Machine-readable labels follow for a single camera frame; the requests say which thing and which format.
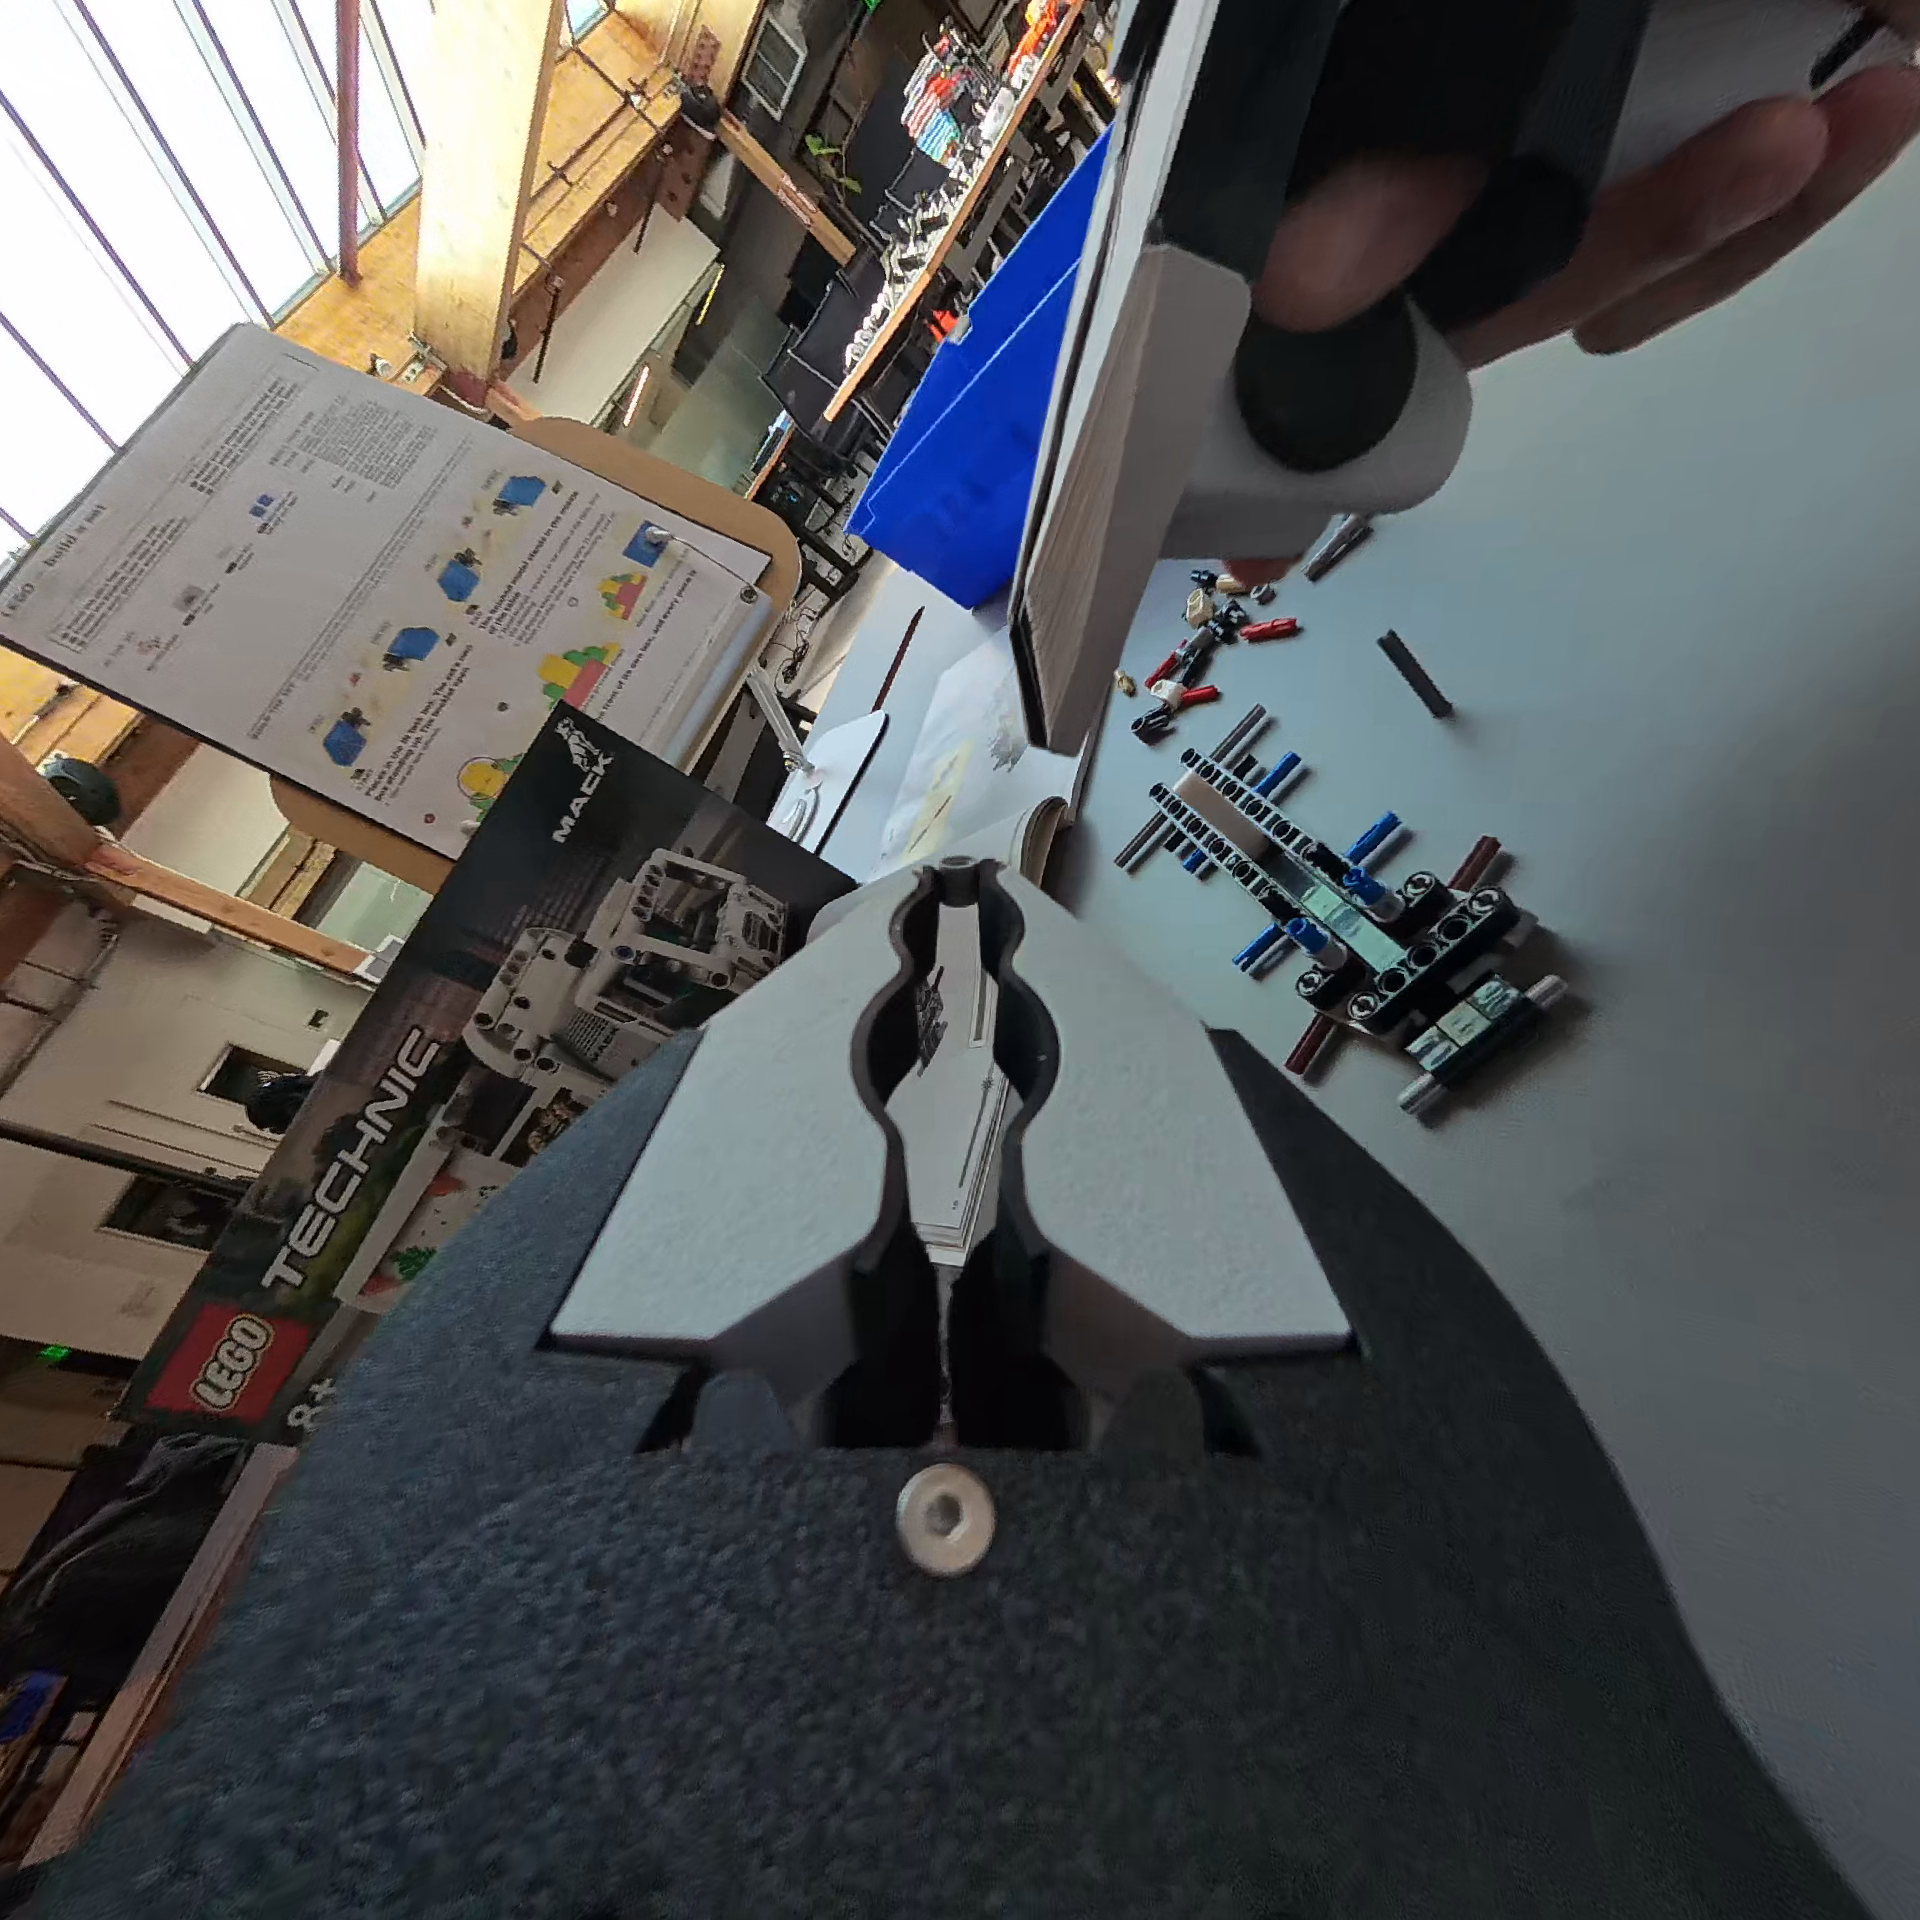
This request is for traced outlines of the printed instruction sheet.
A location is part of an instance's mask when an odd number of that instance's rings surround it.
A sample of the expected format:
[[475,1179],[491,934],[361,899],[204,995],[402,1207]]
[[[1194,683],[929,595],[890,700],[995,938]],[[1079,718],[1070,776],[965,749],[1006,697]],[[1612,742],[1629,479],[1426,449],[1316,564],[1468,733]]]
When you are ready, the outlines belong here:
[[241,324],[13,564],[5,643],[454,861],[559,709],[685,767],[773,564]]

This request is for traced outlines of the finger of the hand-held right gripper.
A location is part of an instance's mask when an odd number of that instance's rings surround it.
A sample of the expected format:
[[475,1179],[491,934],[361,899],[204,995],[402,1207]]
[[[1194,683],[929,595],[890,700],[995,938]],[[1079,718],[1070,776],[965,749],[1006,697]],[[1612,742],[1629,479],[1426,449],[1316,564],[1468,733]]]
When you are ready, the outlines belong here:
[[1124,85],[1072,279],[1013,589],[1031,740],[1079,751],[1188,490],[1251,311],[1232,245],[1207,237],[1255,5],[1130,5]]

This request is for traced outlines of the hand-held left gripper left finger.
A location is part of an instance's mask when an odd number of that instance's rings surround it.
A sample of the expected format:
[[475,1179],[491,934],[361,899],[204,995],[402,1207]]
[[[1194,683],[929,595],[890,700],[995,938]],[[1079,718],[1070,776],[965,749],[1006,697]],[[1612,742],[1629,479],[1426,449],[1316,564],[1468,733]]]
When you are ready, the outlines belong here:
[[905,871],[692,1044],[548,1322],[559,1350],[763,1381],[826,1445],[925,1445],[943,1315],[890,1096],[943,893]]

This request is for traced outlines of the black office chair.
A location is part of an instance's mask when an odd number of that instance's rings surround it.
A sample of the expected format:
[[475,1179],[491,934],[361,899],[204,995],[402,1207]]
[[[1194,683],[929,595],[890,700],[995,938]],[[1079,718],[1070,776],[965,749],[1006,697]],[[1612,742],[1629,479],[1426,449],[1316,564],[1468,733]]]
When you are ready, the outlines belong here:
[[832,281],[810,319],[786,333],[769,362],[763,382],[799,433],[819,436],[826,425],[828,403],[849,376],[852,341],[870,306],[870,297]]

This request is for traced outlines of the cluster of small lego pins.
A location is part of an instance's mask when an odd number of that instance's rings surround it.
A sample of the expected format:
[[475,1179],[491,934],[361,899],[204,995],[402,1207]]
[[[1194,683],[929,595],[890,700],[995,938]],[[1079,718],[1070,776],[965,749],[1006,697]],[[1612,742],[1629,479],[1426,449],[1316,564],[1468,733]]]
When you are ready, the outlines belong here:
[[1262,615],[1270,599],[1270,586],[1249,589],[1232,572],[1193,571],[1183,611],[1185,636],[1152,672],[1140,679],[1127,675],[1117,679],[1122,692],[1140,700],[1129,733],[1144,747],[1156,747],[1175,733],[1188,710],[1217,704],[1220,690],[1210,675],[1223,648],[1300,638],[1304,633],[1300,618]]

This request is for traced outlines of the blue plastic bin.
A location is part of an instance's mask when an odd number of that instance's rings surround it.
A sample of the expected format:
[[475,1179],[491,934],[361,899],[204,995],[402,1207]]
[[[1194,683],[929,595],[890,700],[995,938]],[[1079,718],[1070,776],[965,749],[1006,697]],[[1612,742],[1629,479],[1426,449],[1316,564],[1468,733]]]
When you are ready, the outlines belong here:
[[1044,204],[935,354],[851,535],[961,609],[1011,586],[1093,208],[1112,145]]

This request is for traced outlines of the lego set box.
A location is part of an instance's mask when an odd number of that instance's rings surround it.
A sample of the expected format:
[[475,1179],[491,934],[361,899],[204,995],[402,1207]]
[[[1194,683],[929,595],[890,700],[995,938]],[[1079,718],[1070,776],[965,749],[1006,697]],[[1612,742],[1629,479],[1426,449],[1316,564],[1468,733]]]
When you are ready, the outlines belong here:
[[136,1368],[134,1428],[297,1445],[481,1209],[854,881],[550,716]]

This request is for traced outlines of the wooden workbench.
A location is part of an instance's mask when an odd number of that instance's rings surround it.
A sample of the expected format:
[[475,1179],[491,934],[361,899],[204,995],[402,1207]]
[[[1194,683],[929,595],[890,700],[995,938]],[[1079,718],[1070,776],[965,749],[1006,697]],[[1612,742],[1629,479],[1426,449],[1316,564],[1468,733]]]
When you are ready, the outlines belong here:
[[819,436],[889,435],[935,350],[1108,132],[1117,5],[866,5],[803,142],[839,259],[804,232],[786,343],[828,287],[870,297]]

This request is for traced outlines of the white document stand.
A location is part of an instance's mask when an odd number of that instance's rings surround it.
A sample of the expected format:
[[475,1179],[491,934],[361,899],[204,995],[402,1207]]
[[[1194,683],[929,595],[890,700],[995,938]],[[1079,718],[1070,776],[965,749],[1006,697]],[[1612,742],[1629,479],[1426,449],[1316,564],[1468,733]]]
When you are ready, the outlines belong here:
[[774,833],[825,853],[890,726],[870,713],[837,729],[799,723],[765,663],[778,628],[792,615],[801,589],[801,547],[777,516],[763,513],[749,548],[759,560],[727,560],[732,602],[702,628],[692,615],[667,621],[669,657],[661,690],[640,700],[639,744],[686,775],[710,752],[728,754],[727,738],[738,709],[751,714],[751,742],[777,751],[782,780],[765,804],[743,799],[743,780],[709,773],[709,787]]

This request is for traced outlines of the large window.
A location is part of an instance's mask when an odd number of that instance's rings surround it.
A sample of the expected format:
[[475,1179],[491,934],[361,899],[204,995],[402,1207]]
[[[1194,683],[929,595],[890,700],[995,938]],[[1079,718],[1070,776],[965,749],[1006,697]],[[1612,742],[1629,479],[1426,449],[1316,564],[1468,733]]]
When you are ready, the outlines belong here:
[[396,370],[414,326],[433,5],[3,7],[3,521],[21,550],[233,324]]

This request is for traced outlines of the wooden backing board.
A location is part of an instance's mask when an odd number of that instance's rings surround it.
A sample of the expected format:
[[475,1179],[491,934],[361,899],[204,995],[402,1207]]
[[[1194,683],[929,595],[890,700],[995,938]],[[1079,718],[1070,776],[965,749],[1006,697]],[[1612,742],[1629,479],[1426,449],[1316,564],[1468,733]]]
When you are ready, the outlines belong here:
[[[751,684],[752,670],[774,628],[794,609],[803,589],[803,552],[794,531],[769,507],[732,493],[709,479],[600,428],[554,419],[519,405],[519,397],[494,387],[488,395],[510,419],[510,435],[527,447],[587,468],[600,482],[645,496],[667,516],[680,516],[694,531],[727,536],[763,555],[766,564],[757,578],[754,611],[765,621],[754,638],[741,640],[722,664],[709,670],[699,704],[690,710],[690,729],[665,756],[692,773],[701,754],[716,738],[738,695]],[[275,807],[290,833],[311,836],[336,853],[379,868],[420,893],[434,897],[454,871],[460,854],[446,857],[407,834],[332,804],[294,780],[270,778]]]

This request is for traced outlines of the person's right hand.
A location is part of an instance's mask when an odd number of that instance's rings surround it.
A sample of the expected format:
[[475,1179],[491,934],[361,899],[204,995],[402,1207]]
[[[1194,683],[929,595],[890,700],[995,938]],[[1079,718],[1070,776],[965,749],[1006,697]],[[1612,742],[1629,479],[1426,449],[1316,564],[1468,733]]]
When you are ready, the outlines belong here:
[[[1865,69],[1813,100],[1742,107],[1609,186],[1564,271],[1452,330],[1452,353],[1476,373],[1563,337],[1590,356],[1640,349],[1803,249],[1885,178],[1917,131],[1914,67]],[[1255,317],[1293,335],[1357,321],[1413,279],[1479,188],[1464,159],[1344,163],[1281,218]]]

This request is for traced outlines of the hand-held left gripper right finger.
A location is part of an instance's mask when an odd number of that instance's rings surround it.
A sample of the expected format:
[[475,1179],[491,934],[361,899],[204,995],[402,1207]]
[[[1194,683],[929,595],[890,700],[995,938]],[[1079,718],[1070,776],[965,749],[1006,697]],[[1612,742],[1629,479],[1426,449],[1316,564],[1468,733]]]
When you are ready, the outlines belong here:
[[965,1446],[1086,1446],[1140,1382],[1339,1355],[1355,1328],[1208,1027],[1003,864],[955,864],[1014,1094],[951,1307]]

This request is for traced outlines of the partly built lego assembly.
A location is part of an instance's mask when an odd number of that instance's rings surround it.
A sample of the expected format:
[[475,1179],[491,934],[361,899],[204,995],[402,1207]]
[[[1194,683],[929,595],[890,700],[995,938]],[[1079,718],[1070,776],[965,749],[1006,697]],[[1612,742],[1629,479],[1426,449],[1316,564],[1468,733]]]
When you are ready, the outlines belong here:
[[1264,754],[1277,714],[1251,704],[1208,749],[1186,747],[1148,787],[1148,816],[1112,854],[1124,876],[1163,862],[1256,914],[1230,959],[1251,984],[1281,979],[1307,1011],[1283,1061],[1311,1083],[1344,1044],[1409,1067],[1405,1116],[1426,1124],[1572,1007],[1558,973],[1527,975],[1538,921],[1508,893],[1508,853],[1483,836],[1451,875],[1394,878],[1380,861],[1409,826],[1384,813],[1346,843],[1308,828],[1300,752]]

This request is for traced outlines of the wooden pillar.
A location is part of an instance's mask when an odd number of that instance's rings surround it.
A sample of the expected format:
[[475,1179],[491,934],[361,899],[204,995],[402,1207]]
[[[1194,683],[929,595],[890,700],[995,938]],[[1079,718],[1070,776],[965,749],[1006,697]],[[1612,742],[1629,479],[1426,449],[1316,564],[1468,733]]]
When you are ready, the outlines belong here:
[[564,2],[438,2],[423,94],[414,337],[438,395],[488,413],[515,301]]

